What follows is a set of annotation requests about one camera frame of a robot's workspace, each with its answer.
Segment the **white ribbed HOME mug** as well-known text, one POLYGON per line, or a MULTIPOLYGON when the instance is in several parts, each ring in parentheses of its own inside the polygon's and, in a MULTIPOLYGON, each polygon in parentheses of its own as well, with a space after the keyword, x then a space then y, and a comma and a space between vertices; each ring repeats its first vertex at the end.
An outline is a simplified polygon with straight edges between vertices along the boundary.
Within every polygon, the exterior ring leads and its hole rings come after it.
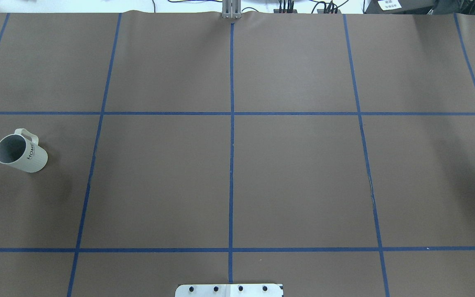
POLYGON ((45 167, 48 154, 39 145, 37 135, 25 128, 18 128, 0 140, 0 164, 35 173, 45 167))

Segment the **black box with label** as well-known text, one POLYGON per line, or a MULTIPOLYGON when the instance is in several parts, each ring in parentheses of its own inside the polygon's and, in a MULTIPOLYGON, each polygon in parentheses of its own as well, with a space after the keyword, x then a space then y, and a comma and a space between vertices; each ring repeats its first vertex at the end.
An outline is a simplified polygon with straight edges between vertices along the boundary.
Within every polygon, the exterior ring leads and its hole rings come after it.
POLYGON ((368 0, 364 14, 428 14, 435 0, 368 0))

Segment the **grey aluminium frame post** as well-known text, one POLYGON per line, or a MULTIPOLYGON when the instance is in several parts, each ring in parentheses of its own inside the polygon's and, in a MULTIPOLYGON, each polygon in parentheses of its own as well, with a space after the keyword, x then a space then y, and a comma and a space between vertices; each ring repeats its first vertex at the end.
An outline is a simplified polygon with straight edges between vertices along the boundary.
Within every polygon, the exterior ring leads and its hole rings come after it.
POLYGON ((223 19, 240 19, 242 17, 241 0, 221 0, 223 19))

